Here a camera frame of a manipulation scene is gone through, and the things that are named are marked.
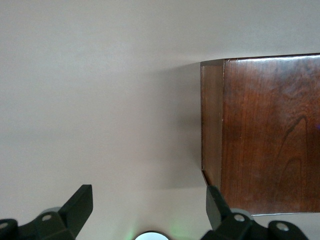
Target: white circular light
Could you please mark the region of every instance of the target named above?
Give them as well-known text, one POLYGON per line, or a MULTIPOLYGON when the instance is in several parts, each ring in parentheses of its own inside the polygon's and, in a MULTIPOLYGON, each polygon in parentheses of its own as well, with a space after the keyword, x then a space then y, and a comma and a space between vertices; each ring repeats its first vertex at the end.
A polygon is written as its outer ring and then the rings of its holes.
POLYGON ((169 239, 161 233, 149 231, 149 232, 142 233, 135 240, 169 240, 169 239))

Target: silver bolt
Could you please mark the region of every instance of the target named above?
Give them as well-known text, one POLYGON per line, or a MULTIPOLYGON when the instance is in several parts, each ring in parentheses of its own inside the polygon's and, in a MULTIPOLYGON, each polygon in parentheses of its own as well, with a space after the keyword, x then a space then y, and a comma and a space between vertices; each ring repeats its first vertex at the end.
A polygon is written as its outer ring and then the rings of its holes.
POLYGON ((50 215, 50 214, 47 214, 47 215, 45 215, 45 216, 42 218, 42 221, 47 221, 47 220, 49 220, 49 219, 51 219, 51 215, 50 215))
POLYGON ((238 222, 244 222, 245 221, 244 216, 242 216, 240 214, 234 215, 234 219, 237 220, 238 222))
POLYGON ((9 224, 7 222, 1 223, 0 224, 0 229, 4 229, 8 226, 9 224))
POLYGON ((286 232, 289 231, 289 227, 282 222, 278 222, 276 224, 276 227, 281 231, 286 231, 286 232))

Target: black metal bracket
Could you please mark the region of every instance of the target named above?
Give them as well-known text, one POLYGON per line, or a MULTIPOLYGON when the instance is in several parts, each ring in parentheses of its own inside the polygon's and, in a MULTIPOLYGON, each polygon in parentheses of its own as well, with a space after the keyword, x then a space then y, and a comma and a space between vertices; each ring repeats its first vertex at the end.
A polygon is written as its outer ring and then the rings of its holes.
POLYGON ((92 186, 82 185, 58 212, 40 214, 22 226, 14 219, 0 220, 0 240, 75 240, 92 211, 92 186))
POLYGON ((251 216, 232 212, 216 186, 206 191, 206 213, 212 230, 201 240, 308 240, 304 233, 287 221, 271 221, 268 228, 251 216))

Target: wooden box side panel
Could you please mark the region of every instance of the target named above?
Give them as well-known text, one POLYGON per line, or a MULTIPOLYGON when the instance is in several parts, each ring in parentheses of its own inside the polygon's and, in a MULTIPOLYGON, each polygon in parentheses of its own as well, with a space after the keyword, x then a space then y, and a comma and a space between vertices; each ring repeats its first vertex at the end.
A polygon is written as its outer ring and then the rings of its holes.
POLYGON ((201 63, 201 169, 208 185, 221 186, 223 60, 201 63))
POLYGON ((230 207, 320 212, 320 56, 226 61, 222 131, 230 207))

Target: brown wooden block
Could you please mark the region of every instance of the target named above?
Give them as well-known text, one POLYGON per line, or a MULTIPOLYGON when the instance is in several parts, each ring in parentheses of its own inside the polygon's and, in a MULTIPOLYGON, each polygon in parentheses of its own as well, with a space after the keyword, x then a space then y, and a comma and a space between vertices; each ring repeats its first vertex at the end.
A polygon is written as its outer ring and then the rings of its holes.
POLYGON ((202 172, 231 208, 320 212, 320 55, 201 63, 202 172))

